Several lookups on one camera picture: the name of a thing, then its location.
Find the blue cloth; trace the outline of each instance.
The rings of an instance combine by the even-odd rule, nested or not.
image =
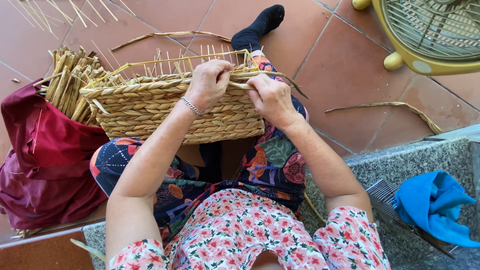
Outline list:
[[[460,205],[474,203],[463,187],[447,172],[434,171],[412,177],[395,194],[400,218],[431,236],[450,244],[480,247],[471,241],[467,226],[455,221]]]

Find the pink floral blouse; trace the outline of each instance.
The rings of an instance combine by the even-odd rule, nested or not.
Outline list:
[[[286,207],[239,189],[212,194],[179,234],[129,245],[110,261],[113,270],[248,270],[263,251],[293,269],[389,269],[375,224],[354,207],[335,208],[310,237]]]

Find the hand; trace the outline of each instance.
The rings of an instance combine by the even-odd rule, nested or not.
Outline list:
[[[213,107],[225,94],[232,70],[232,64],[225,60],[214,59],[198,65],[185,97],[201,111]]]
[[[248,80],[247,84],[257,89],[248,91],[255,110],[279,130],[284,131],[299,120],[304,120],[293,107],[290,87],[285,83],[260,74]]]

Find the chain bracelet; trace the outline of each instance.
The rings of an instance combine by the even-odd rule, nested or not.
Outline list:
[[[187,103],[188,107],[190,107],[196,113],[198,113],[200,115],[205,113],[204,111],[201,111],[201,110],[197,109],[193,104],[191,104],[190,101],[188,101],[185,96],[181,97],[181,100],[185,101],[185,103]]]

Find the colorful printed trousers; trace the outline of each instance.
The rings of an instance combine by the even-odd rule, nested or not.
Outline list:
[[[261,70],[276,72],[267,58],[257,56],[254,59]],[[283,82],[280,77],[272,79]],[[304,106],[295,97],[291,98],[295,109],[308,121]],[[93,155],[90,169],[108,196],[143,142],[135,138],[117,138],[106,143]],[[238,188],[270,198],[291,209],[301,220],[300,204],[305,191],[305,170],[305,160],[292,142],[267,121],[265,134],[257,138],[256,145],[243,157],[240,173],[234,181],[216,184],[196,181],[195,169],[175,156],[156,192],[154,217],[162,239],[168,242],[182,229],[204,199],[226,188]]]

